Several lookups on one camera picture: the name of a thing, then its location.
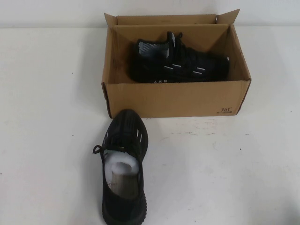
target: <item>shoe insole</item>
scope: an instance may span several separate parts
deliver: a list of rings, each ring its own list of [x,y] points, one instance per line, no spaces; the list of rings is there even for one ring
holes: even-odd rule
[[[138,195],[138,171],[138,161],[125,152],[110,151],[105,156],[106,182],[123,198],[133,199]]]

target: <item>cardboard box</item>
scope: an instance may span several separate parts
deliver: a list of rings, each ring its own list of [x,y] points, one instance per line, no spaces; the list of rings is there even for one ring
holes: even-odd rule
[[[126,108],[143,118],[236,115],[251,83],[233,25],[238,13],[239,9],[222,15],[105,14],[108,29],[102,88],[110,117]],[[187,47],[228,56],[228,80],[150,84],[131,80],[128,66],[134,43],[140,38],[165,41],[167,31],[182,32]]]

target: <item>shoe sole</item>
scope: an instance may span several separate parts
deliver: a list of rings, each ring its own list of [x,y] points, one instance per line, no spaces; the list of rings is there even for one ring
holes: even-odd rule
[[[145,207],[142,210],[141,214],[137,218],[125,222],[116,220],[113,217],[111,217],[108,214],[105,205],[102,203],[102,215],[104,221],[106,222],[107,225],[141,225],[144,222],[147,214],[147,201],[146,201],[145,193],[143,193],[142,200],[145,202]]]

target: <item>white stripe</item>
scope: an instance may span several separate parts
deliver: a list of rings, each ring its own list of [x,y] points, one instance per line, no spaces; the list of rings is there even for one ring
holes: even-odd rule
[[[168,69],[174,69],[174,68],[172,68],[172,67],[167,67],[167,66],[165,66],[166,68],[168,68]]]

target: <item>black sneaker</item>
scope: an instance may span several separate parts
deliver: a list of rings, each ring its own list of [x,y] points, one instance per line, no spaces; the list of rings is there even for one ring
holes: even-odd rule
[[[111,122],[100,153],[103,166],[102,214],[108,225],[140,225],[147,212],[142,161],[148,148],[146,127],[133,110]]]
[[[167,33],[165,42],[139,39],[130,67],[130,76],[140,83],[180,83],[223,81],[229,71],[228,57],[187,48],[177,37]]]

